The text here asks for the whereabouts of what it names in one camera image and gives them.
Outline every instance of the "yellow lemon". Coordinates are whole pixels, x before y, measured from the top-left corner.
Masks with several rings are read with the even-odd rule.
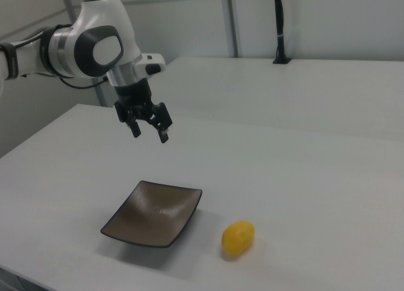
[[[251,245],[254,235],[255,228],[252,223],[245,221],[235,222],[223,232],[223,250],[231,256],[238,256]]]

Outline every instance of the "white wall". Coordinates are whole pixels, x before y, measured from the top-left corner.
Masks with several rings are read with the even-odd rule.
[[[404,0],[282,0],[287,55],[404,60]],[[273,0],[235,0],[243,57],[274,57]]]
[[[0,0],[1,41],[15,42],[40,27],[69,23],[63,9],[62,0]],[[75,90],[37,75],[6,81],[0,97],[0,157],[76,104],[99,105],[94,89]]]

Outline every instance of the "dark square plate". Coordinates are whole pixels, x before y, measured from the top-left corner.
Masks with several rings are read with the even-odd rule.
[[[202,190],[141,181],[101,233],[148,247],[169,247],[194,214]]]

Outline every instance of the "lemon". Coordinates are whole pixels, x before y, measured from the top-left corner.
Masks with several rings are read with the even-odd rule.
[[[223,250],[231,256],[238,256],[251,245],[254,235],[255,228],[252,223],[245,221],[235,222],[223,232]]]

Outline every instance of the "black cable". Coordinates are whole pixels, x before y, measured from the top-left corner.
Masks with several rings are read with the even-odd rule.
[[[60,80],[62,81],[62,83],[64,83],[65,85],[74,88],[74,89],[90,89],[90,88],[94,88],[95,86],[101,85],[102,83],[105,83],[106,81],[108,81],[107,77],[104,76],[102,81],[99,81],[96,84],[90,85],[90,86],[84,86],[84,87],[80,87],[80,86],[74,86],[72,84],[69,84],[67,81],[65,81],[64,79],[60,78]]]

